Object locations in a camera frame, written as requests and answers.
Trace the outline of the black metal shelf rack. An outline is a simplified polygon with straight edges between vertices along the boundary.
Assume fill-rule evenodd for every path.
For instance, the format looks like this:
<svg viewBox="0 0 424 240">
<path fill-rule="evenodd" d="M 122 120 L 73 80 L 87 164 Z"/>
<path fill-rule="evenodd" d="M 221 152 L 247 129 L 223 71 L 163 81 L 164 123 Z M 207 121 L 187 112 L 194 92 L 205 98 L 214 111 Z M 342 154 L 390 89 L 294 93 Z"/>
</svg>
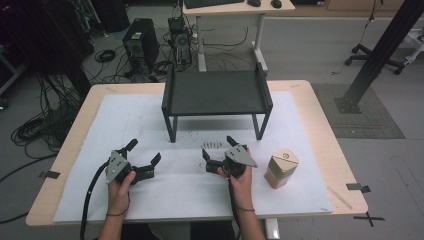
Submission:
<svg viewBox="0 0 424 240">
<path fill-rule="evenodd" d="M 167 71 L 161 109 L 172 143 L 181 116 L 251 115 L 256 139 L 261 140 L 272 108 L 261 63 L 246 71 Z"/>
</svg>

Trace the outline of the small black computer tower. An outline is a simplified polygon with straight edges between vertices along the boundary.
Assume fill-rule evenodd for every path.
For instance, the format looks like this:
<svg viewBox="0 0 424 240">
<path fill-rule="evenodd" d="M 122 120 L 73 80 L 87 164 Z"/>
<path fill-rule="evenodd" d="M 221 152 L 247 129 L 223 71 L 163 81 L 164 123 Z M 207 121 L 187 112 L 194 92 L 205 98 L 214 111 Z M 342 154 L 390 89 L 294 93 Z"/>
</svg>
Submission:
<svg viewBox="0 0 424 240">
<path fill-rule="evenodd" d="M 174 51 L 176 64 L 179 66 L 192 63 L 189 31 L 182 16 L 168 19 L 171 36 L 171 47 Z"/>
</svg>

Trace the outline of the grey floor mat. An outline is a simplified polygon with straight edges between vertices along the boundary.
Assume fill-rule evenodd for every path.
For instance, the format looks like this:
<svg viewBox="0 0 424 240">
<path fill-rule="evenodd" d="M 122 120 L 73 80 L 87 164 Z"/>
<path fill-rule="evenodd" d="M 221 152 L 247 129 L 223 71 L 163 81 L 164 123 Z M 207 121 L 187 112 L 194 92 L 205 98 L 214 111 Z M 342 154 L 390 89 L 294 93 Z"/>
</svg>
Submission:
<svg viewBox="0 0 424 240">
<path fill-rule="evenodd" d="M 359 113 L 341 113 L 336 106 L 335 99 L 343 96 L 349 84 L 313 84 L 312 88 L 337 138 L 405 138 L 372 88 L 360 100 Z"/>
</svg>

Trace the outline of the person's right hand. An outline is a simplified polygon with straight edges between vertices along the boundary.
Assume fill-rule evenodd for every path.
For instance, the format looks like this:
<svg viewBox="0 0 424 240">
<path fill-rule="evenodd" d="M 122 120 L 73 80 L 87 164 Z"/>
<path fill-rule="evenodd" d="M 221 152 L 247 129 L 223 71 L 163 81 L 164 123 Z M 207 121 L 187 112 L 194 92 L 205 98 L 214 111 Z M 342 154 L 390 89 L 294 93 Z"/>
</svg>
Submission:
<svg viewBox="0 0 424 240">
<path fill-rule="evenodd" d="M 244 173 L 239 178 L 233 177 L 222 168 L 218 169 L 218 173 L 222 177 L 231 180 L 234 201 L 237 208 L 239 210 L 252 212 L 254 210 L 252 201 L 252 167 L 247 166 Z"/>
</svg>

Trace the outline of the large black computer tower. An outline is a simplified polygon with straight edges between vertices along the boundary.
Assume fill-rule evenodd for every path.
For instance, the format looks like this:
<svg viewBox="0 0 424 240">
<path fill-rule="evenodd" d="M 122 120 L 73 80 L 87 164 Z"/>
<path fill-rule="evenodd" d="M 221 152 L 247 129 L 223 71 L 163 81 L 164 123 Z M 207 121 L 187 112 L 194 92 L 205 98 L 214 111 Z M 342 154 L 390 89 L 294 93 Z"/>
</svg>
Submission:
<svg viewBox="0 0 424 240">
<path fill-rule="evenodd" d="M 125 34 L 123 44 L 132 69 L 141 74 L 150 74 L 159 54 L 153 20 L 136 18 Z"/>
</svg>

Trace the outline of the white-legged desk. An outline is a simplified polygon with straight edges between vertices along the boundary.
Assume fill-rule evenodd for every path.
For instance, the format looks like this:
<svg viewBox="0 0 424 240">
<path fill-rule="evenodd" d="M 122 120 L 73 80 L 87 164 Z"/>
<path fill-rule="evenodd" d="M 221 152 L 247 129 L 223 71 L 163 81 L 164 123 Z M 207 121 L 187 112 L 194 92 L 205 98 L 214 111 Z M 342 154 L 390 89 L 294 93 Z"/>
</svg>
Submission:
<svg viewBox="0 0 424 240">
<path fill-rule="evenodd" d="M 265 17 L 271 13 L 285 13 L 294 11 L 295 6 L 290 0 L 279 0 L 281 8 L 274 8 L 272 0 L 261 0 L 259 7 L 251 6 L 247 1 L 226 5 L 208 6 L 202 8 L 187 9 L 183 6 L 183 14 L 194 16 L 197 32 L 197 59 L 200 72 L 207 70 L 203 32 L 207 28 L 231 28 L 237 25 L 242 27 L 256 27 L 256 38 L 252 42 L 252 49 L 256 61 L 260 62 L 265 72 L 268 71 L 264 56 L 261 52 L 261 40 L 264 29 Z"/>
</svg>

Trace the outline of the white table leg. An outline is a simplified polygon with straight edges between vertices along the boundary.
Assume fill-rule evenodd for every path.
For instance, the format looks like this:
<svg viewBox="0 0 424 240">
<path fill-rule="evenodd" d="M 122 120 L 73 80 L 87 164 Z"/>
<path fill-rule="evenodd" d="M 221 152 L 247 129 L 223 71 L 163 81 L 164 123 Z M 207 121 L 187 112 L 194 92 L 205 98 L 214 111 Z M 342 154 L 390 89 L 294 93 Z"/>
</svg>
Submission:
<svg viewBox="0 0 424 240">
<path fill-rule="evenodd" d="M 280 240 L 279 225 L 276 218 L 264 220 L 265 235 L 267 240 Z"/>
</svg>

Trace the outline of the black keyboard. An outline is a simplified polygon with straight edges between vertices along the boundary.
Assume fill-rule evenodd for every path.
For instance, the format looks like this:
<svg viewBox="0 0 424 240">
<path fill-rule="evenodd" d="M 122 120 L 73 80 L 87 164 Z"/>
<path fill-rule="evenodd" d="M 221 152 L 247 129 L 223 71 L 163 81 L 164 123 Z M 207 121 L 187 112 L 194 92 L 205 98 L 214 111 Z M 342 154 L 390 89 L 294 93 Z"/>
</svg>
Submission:
<svg viewBox="0 0 424 240">
<path fill-rule="evenodd" d="M 183 0 L 187 9 L 242 3 L 244 0 Z"/>
</svg>

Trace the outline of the black aluminium post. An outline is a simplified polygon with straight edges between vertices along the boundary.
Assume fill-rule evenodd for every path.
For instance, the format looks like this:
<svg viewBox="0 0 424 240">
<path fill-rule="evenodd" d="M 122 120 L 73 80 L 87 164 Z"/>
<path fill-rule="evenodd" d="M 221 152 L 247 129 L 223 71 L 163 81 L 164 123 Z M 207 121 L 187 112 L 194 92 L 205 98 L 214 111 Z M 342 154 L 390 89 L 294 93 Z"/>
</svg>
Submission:
<svg viewBox="0 0 424 240">
<path fill-rule="evenodd" d="M 404 0 L 348 90 L 342 97 L 334 99 L 340 113 L 361 113 L 361 98 L 423 14 L 424 0 Z"/>
</svg>

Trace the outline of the person's dark clothing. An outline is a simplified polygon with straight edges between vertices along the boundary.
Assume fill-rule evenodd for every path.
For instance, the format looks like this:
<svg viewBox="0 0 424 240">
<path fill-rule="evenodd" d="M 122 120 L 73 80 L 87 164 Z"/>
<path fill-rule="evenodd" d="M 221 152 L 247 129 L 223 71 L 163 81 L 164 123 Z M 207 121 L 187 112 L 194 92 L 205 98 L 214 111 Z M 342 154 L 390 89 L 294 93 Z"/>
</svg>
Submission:
<svg viewBox="0 0 424 240">
<path fill-rule="evenodd" d="M 120 240 L 177 240 L 166 238 L 148 224 L 124 224 Z M 184 240 L 237 240 L 231 221 L 191 222 L 189 237 Z"/>
</svg>

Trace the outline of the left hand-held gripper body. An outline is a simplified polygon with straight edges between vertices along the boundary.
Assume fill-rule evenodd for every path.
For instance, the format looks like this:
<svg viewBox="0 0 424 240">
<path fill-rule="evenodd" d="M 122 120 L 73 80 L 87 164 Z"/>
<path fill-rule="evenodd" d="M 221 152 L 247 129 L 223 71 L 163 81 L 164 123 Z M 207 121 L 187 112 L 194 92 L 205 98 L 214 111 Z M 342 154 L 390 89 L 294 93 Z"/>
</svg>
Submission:
<svg viewBox="0 0 424 240">
<path fill-rule="evenodd" d="M 110 184 L 113 180 L 121 183 L 131 171 L 134 171 L 136 176 L 131 184 L 135 185 L 139 181 L 153 178 L 154 170 L 155 167 L 151 163 L 142 167 L 132 166 L 127 160 L 127 157 L 123 156 L 123 150 L 114 150 L 109 157 L 106 183 Z"/>
</svg>

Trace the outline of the person's left hand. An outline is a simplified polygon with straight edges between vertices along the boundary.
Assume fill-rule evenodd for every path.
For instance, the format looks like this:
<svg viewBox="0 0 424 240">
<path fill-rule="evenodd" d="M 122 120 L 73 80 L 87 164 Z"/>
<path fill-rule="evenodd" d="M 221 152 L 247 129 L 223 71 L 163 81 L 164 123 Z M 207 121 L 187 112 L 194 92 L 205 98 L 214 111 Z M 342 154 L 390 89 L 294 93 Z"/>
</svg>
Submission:
<svg viewBox="0 0 424 240">
<path fill-rule="evenodd" d="M 129 187 L 135 176 L 136 173 L 131 171 L 121 183 L 113 180 L 108 185 L 107 216 L 118 217 L 126 214 L 130 205 Z"/>
</svg>

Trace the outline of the black office chair base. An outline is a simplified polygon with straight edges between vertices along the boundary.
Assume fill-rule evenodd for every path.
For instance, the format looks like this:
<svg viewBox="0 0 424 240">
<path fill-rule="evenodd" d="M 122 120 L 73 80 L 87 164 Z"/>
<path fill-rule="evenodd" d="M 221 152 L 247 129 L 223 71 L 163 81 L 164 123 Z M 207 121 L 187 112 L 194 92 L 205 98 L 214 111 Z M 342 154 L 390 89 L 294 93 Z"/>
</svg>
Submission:
<svg viewBox="0 0 424 240">
<path fill-rule="evenodd" d="M 372 51 L 362 44 L 357 44 L 351 49 L 351 53 L 352 55 L 344 62 L 346 66 L 351 65 L 354 60 L 367 60 L 368 57 L 371 55 Z M 401 74 L 403 69 L 405 68 L 405 64 L 403 62 L 391 59 L 388 59 L 385 64 L 395 67 L 396 70 L 394 71 L 394 73 L 396 75 Z"/>
</svg>

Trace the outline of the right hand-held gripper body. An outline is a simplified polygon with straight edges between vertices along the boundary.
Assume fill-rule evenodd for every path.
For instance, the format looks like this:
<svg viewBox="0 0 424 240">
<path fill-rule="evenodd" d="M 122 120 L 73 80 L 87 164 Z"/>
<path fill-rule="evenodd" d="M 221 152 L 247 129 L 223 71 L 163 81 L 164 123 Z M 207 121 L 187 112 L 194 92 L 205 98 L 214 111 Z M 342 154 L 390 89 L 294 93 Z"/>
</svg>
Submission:
<svg viewBox="0 0 424 240">
<path fill-rule="evenodd" d="M 245 171 L 247 166 L 257 167 L 256 161 L 246 150 L 244 145 L 236 145 L 224 152 L 225 159 L 222 161 L 211 159 L 206 162 L 206 171 L 209 173 L 218 173 L 218 169 L 222 168 L 235 178 L 239 178 Z"/>
</svg>

